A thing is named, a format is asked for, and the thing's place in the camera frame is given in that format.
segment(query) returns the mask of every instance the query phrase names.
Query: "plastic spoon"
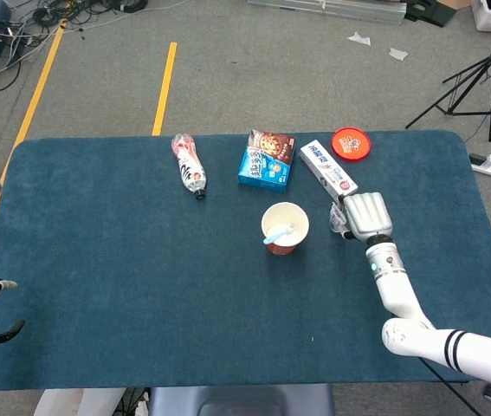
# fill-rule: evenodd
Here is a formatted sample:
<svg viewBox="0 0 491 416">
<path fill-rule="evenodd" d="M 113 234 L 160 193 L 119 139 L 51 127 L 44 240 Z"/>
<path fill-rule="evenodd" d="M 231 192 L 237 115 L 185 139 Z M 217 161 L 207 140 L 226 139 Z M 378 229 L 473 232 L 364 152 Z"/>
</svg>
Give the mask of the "plastic spoon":
<svg viewBox="0 0 491 416">
<path fill-rule="evenodd" d="M 269 245 L 276 241 L 278 238 L 289 235 L 292 232 L 294 232 L 294 227 L 289 225 L 284 231 L 276 232 L 274 235 L 266 237 L 264 240 L 262 240 L 262 242 L 266 245 Z"/>
</svg>

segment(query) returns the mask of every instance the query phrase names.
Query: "bottle cap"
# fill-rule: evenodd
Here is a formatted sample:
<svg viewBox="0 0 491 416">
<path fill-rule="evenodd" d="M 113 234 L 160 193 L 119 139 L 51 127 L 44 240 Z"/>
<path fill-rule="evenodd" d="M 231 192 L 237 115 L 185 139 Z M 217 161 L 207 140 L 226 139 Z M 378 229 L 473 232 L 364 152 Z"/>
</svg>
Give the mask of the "bottle cap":
<svg viewBox="0 0 491 416">
<path fill-rule="evenodd" d="M 333 134 L 332 149 L 343 160 L 357 161 L 370 153 L 371 142 L 360 128 L 344 127 Z"/>
<path fill-rule="evenodd" d="M 199 189 L 193 192 L 193 195 L 195 195 L 195 198 L 197 199 L 203 199 L 204 197 L 207 196 L 207 192 L 204 189 Z"/>
</svg>

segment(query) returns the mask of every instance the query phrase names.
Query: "ice cream cup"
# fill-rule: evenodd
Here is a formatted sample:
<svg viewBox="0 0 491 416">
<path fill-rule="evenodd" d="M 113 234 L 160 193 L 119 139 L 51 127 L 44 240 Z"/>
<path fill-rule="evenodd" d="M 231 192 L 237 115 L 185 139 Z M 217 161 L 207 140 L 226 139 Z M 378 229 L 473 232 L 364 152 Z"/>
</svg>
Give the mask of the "ice cream cup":
<svg viewBox="0 0 491 416">
<path fill-rule="evenodd" d="M 268 251 L 277 255 L 291 253 L 307 236 L 308 217 L 298 205 L 290 202 L 274 204 L 264 212 L 261 220 L 264 237 L 270 237 L 278 232 L 282 232 L 288 226 L 293 227 L 293 232 L 268 244 Z"/>
</svg>

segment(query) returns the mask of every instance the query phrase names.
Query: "toothpaste box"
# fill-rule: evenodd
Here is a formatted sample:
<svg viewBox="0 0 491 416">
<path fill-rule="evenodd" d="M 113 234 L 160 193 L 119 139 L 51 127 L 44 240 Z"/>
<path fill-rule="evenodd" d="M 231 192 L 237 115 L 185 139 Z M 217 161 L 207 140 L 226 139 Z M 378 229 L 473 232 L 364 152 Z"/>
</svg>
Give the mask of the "toothpaste box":
<svg viewBox="0 0 491 416">
<path fill-rule="evenodd" d="M 252 130 L 237 173 L 239 183 L 286 191 L 294 143 L 295 139 L 285 134 Z"/>
<path fill-rule="evenodd" d="M 317 140 L 303 146 L 299 158 L 336 201 L 340 195 L 345 197 L 359 188 Z"/>
</svg>

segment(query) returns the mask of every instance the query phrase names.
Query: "black tripod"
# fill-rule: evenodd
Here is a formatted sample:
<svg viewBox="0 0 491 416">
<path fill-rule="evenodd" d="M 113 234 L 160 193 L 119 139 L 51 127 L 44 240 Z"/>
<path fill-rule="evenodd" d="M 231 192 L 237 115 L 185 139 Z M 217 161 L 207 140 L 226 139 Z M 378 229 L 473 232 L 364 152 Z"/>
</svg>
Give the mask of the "black tripod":
<svg viewBox="0 0 491 416">
<path fill-rule="evenodd" d="M 468 68 L 463 69 L 461 72 L 450 76 L 448 79 L 443 80 L 443 83 L 452 80 L 453 78 L 456 78 L 455 81 L 455 86 L 452 87 L 447 93 L 442 95 L 436 102 L 434 102 L 431 106 L 426 108 L 424 111 L 422 111 L 413 121 L 411 121 L 409 124 L 405 126 L 405 128 L 409 128 L 413 124 L 415 124 L 417 121 L 419 121 L 422 117 L 424 117 L 432 108 L 437 108 L 439 111 L 441 111 L 444 114 L 448 115 L 489 115 L 489 138 L 488 141 L 491 141 L 491 108 L 488 111 L 473 111 L 469 113 L 459 113 L 456 112 L 455 109 L 457 106 L 461 103 L 461 101 L 468 95 L 470 90 L 473 88 L 474 85 L 484 76 L 487 75 L 488 70 L 491 68 L 491 55 L 487 58 L 482 59 L 481 61 L 478 61 L 474 65 L 470 65 Z M 465 78 L 461 79 L 461 75 L 467 73 L 468 71 L 472 70 L 470 74 L 468 74 Z M 462 84 L 467 82 L 470 78 L 472 78 L 472 81 L 469 83 L 469 85 L 462 91 L 461 95 L 459 98 L 456 98 L 456 92 L 457 89 L 461 87 Z M 440 107 L 440 103 L 446 99 L 447 97 L 451 96 L 451 99 L 449 101 L 449 106 L 447 107 L 447 110 L 443 109 Z"/>
</svg>

